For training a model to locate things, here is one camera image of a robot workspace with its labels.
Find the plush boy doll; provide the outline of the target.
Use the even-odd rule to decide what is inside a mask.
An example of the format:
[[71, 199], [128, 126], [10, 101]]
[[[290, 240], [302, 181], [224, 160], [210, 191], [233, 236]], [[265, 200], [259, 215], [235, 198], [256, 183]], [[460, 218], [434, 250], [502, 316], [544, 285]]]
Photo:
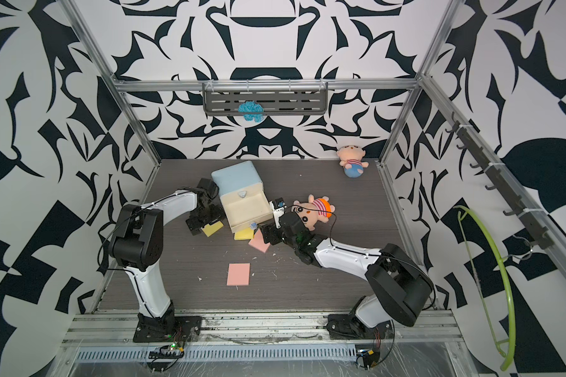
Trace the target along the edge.
[[366, 151], [356, 145], [341, 147], [336, 154], [340, 159], [344, 174], [349, 178], [361, 177], [364, 170], [369, 166], [368, 162], [363, 161]]

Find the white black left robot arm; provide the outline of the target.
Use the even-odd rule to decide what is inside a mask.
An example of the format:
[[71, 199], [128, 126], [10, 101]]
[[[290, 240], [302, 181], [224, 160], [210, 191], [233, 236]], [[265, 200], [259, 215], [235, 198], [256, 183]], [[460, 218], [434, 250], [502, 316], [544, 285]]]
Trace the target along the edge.
[[183, 215], [194, 236], [221, 226], [224, 210], [215, 202], [218, 194], [215, 182], [203, 178], [196, 187], [183, 187], [161, 199], [121, 209], [107, 252], [129, 276], [141, 318], [162, 320], [171, 308], [160, 272], [165, 226]]

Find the small black connector box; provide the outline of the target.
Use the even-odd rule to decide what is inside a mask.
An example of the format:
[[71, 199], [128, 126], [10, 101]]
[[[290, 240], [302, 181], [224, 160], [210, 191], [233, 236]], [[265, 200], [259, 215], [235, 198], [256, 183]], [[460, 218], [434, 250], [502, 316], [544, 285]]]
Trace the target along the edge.
[[355, 364], [363, 370], [375, 368], [379, 361], [380, 351], [374, 349], [358, 350], [355, 358]]

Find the pink sticky note pad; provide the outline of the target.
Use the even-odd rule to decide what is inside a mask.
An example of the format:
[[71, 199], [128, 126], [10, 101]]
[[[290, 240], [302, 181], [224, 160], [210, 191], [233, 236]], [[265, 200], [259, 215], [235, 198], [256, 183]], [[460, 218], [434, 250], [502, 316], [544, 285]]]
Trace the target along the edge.
[[227, 286], [248, 286], [250, 280], [250, 263], [231, 263], [228, 268]]
[[248, 245], [262, 253], [266, 253], [270, 247], [270, 243], [264, 240], [264, 235], [260, 229], [256, 231], [254, 237], [248, 242]]

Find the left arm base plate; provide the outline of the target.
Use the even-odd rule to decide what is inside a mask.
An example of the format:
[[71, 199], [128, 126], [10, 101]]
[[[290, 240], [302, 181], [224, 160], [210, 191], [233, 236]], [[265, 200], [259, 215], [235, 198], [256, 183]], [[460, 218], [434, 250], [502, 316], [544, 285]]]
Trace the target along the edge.
[[201, 334], [200, 316], [152, 318], [138, 314], [135, 343], [183, 342]]

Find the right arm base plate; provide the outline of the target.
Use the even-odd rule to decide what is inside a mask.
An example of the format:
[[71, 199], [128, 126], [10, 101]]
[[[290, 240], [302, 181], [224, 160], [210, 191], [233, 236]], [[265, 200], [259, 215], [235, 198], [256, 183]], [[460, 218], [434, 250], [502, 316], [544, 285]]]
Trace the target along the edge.
[[363, 324], [354, 314], [330, 314], [325, 329], [332, 339], [384, 339], [392, 333], [392, 322], [382, 322], [373, 328]]

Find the teal crumpled object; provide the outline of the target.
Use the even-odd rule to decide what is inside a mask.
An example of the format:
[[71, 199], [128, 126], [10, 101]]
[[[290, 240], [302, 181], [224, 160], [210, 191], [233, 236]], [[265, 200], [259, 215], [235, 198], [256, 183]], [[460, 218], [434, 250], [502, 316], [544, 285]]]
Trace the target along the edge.
[[245, 101], [238, 107], [238, 111], [245, 121], [261, 123], [264, 120], [264, 108], [255, 101]]

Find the black hook rail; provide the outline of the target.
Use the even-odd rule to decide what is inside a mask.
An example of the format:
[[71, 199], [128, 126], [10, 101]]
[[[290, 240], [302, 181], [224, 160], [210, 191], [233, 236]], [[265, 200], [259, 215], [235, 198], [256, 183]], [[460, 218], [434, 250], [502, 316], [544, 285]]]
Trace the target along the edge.
[[509, 168], [497, 157], [497, 155], [486, 146], [484, 140], [475, 131], [471, 124], [461, 124], [455, 119], [455, 113], [451, 114], [452, 126], [448, 133], [455, 134], [461, 141], [458, 146], [460, 150], [469, 151], [475, 160], [471, 168], [478, 169], [491, 185], [486, 186], [488, 191], [496, 191], [506, 201], [509, 210], [504, 210], [506, 217], [516, 217], [532, 238], [531, 245], [538, 246], [542, 250], [555, 245], [550, 230], [540, 219], [542, 209], [536, 207], [526, 197], [526, 192], [520, 188], [517, 180], [509, 171]]

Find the yellow sticky note pad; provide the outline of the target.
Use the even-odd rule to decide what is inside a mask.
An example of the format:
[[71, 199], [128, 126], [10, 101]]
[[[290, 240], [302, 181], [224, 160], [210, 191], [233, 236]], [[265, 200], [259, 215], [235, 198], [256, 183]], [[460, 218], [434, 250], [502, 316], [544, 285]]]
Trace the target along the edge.
[[251, 228], [243, 229], [234, 234], [234, 240], [252, 240], [255, 230]]
[[223, 223], [221, 221], [217, 221], [213, 224], [207, 224], [206, 226], [202, 227], [201, 231], [203, 232], [204, 235], [206, 235], [206, 237], [210, 237], [222, 228], [223, 228]]

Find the plush pig doll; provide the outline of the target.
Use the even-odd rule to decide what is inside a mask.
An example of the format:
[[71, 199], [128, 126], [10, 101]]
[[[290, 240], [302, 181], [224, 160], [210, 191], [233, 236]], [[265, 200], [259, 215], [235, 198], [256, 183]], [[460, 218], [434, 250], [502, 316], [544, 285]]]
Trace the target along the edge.
[[292, 206], [292, 211], [310, 231], [314, 231], [319, 222], [327, 223], [333, 217], [335, 210], [336, 207], [330, 203], [330, 198], [327, 196], [316, 198], [310, 195], [308, 202], [301, 203], [296, 200]]

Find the grey wall shelf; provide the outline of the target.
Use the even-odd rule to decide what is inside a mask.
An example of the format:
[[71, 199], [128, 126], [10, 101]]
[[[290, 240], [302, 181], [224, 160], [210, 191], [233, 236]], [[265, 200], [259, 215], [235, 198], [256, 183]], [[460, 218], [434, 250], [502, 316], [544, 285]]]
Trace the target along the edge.
[[329, 88], [324, 82], [206, 83], [202, 97], [209, 116], [241, 116], [238, 107], [245, 101], [261, 104], [264, 116], [320, 116], [329, 106]]

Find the small circuit board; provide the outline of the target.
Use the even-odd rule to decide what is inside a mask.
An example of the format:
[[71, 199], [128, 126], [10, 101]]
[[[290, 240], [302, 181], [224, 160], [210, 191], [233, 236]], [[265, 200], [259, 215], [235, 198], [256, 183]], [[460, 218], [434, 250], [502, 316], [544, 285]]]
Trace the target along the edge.
[[185, 350], [177, 344], [170, 344], [149, 351], [148, 360], [178, 360], [185, 356]]

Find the pale blue drawer box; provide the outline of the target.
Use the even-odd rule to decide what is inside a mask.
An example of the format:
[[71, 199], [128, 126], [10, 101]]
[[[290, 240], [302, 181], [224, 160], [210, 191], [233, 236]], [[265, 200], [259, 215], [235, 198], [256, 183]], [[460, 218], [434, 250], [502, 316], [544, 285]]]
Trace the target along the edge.
[[252, 161], [213, 171], [212, 180], [219, 188], [219, 200], [232, 233], [274, 219], [264, 183]]

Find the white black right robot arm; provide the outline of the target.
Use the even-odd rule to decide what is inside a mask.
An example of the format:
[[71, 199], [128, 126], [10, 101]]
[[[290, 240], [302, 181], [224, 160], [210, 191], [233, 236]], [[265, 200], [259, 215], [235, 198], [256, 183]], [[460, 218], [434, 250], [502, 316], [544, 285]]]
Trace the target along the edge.
[[264, 242], [283, 243], [306, 265], [339, 270], [368, 282], [373, 293], [361, 298], [347, 316], [365, 328], [389, 320], [412, 327], [434, 293], [434, 284], [399, 246], [361, 248], [317, 234], [320, 222], [335, 222], [335, 207], [324, 196], [287, 206], [282, 199], [270, 203], [272, 219], [256, 225]]

